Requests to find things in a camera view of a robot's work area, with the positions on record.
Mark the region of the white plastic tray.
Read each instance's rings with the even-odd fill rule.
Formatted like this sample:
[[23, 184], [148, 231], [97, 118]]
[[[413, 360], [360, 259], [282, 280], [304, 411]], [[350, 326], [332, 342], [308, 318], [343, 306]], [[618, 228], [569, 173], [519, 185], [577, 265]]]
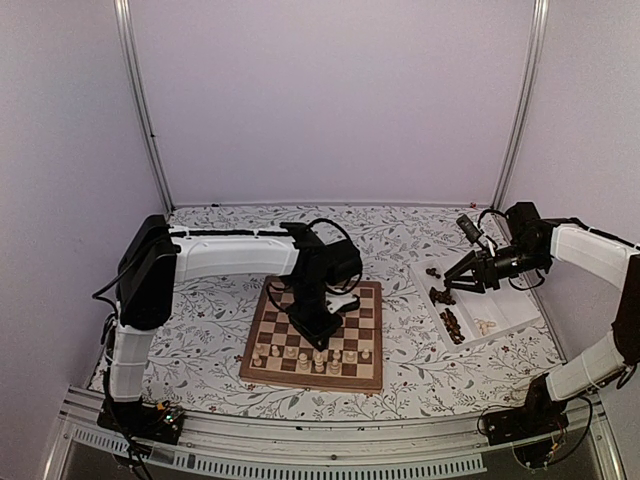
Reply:
[[[541, 312], [531, 295], [510, 286], [489, 290], [485, 294], [453, 290], [451, 295], [456, 304], [450, 306], [450, 309], [456, 316], [465, 337], [460, 345], [454, 345], [439, 317], [445, 305], [433, 305], [428, 293], [431, 287], [437, 290], [445, 289], [444, 272], [458, 260], [457, 255], [429, 257], [409, 265], [410, 278], [449, 352], [458, 353], [466, 348], [483, 345], [531, 326], [542, 319]], [[493, 321], [497, 326], [492, 328], [487, 336], [482, 336], [475, 324], [476, 319]]]

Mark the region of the light queen piece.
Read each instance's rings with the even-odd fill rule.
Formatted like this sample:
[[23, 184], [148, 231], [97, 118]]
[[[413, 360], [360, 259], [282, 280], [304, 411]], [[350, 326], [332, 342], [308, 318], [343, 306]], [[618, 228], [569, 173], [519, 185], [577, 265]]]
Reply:
[[305, 353], [300, 353], [298, 356], [298, 368], [301, 371], [306, 371], [309, 368], [308, 356]]

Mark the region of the light king piece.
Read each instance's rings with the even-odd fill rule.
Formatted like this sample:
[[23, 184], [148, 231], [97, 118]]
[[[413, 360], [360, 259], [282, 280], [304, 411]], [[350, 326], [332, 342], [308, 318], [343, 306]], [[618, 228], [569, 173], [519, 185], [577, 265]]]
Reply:
[[315, 352], [313, 356], [313, 368], [316, 373], [323, 373], [325, 370], [324, 354]]

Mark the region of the light bishop piece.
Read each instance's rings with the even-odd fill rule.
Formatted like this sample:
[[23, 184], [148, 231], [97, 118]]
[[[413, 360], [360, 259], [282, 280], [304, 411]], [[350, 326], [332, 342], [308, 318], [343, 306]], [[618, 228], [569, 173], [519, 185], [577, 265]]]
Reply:
[[328, 364], [328, 372], [330, 375], [339, 375], [341, 369], [341, 364], [338, 360], [332, 360]]

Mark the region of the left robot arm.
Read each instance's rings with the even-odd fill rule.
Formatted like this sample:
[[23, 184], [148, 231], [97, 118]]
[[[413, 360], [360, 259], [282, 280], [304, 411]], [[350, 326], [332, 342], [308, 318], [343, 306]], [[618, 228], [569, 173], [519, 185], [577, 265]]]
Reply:
[[359, 249], [344, 228], [341, 239], [324, 242], [309, 223], [283, 222], [271, 230], [193, 229], [170, 225], [164, 216], [147, 217], [115, 277], [92, 295], [109, 291], [115, 319], [114, 344], [105, 396], [111, 419], [128, 434], [148, 426], [139, 405], [152, 340], [170, 318], [176, 286], [239, 275], [277, 277], [293, 295], [284, 313], [294, 329], [319, 352], [342, 325], [340, 311], [356, 303], [361, 280]]

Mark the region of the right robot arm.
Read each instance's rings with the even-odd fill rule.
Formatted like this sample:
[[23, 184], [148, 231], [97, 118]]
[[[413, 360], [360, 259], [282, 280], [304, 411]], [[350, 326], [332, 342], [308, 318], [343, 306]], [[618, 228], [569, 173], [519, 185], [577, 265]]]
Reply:
[[639, 364], [639, 245], [589, 227], [576, 217], [543, 218], [531, 202], [502, 213], [509, 243], [483, 245], [444, 275], [446, 287], [475, 293], [497, 290], [520, 274], [559, 273], [538, 297], [567, 337], [584, 319], [590, 333], [569, 341], [575, 358], [533, 380], [517, 427], [537, 436], [552, 424], [555, 407], [590, 388], [623, 387]]

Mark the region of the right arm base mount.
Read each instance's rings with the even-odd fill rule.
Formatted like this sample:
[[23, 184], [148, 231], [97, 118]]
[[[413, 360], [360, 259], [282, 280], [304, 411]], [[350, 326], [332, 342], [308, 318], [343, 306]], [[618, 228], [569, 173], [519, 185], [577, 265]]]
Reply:
[[547, 435], [546, 439], [525, 443], [513, 451], [515, 459], [526, 468], [547, 467], [566, 440], [566, 405], [566, 401], [552, 402], [544, 407], [520, 406], [489, 413], [493, 408], [490, 406], [477, 419], [476, 428], [491, 446]]

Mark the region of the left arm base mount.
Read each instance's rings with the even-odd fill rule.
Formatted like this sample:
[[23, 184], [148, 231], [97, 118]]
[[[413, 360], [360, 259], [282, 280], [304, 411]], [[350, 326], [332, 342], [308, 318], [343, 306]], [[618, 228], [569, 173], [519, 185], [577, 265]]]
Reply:
[[146, 404], [142, 399], [116, 402], [105, 399], [97, 425], [129, 437], [177, 445], [184, 425], [185, 410], [169, 401]]

